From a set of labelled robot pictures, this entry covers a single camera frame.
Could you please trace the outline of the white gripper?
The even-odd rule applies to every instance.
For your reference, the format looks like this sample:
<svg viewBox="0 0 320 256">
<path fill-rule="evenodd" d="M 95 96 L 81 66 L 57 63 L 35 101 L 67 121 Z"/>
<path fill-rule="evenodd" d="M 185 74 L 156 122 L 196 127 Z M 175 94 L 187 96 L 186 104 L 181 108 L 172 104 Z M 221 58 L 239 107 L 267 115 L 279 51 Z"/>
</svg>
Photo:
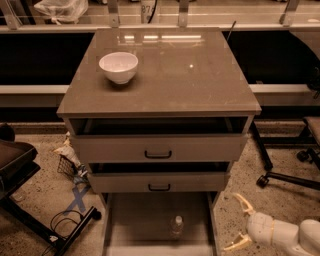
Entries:
<svg viewBox="0 0 320 256">
<path fill-rule="evenodd" d="M 253 206 L 241 194 L 234 193 L 233 197 L 240 203 L 242 212 L 251 215 L 247 222 L 248 234 L 239 233 L 234 241 L 223 248 L 223 251 L 244 249 L 252 243 L 252 240 L 260 244 L 270 245 L 273 234 L 273 218 L 261 212 L 255 213 Z"/>
</svg>

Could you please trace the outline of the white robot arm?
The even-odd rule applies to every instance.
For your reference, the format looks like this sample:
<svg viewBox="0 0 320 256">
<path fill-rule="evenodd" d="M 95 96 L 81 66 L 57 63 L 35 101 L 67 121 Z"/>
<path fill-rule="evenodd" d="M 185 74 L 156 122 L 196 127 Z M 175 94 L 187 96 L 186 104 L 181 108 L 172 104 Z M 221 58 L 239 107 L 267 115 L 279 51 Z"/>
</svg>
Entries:
<svg viewBox="0 0 320 256">
<path fill-rule="evenodd" d="M 253 206 L 239 193 L 238 200 L 244 214 L 248 215 L 246 234 L 240 233 L 224 252 L 240 250 L 253 242 L 274 246 L 288 256 L 320 256 L 320 222 L 306 219 L 299 225 L 280 221 L 270 215 L 254 210 Z"/>
</svg>

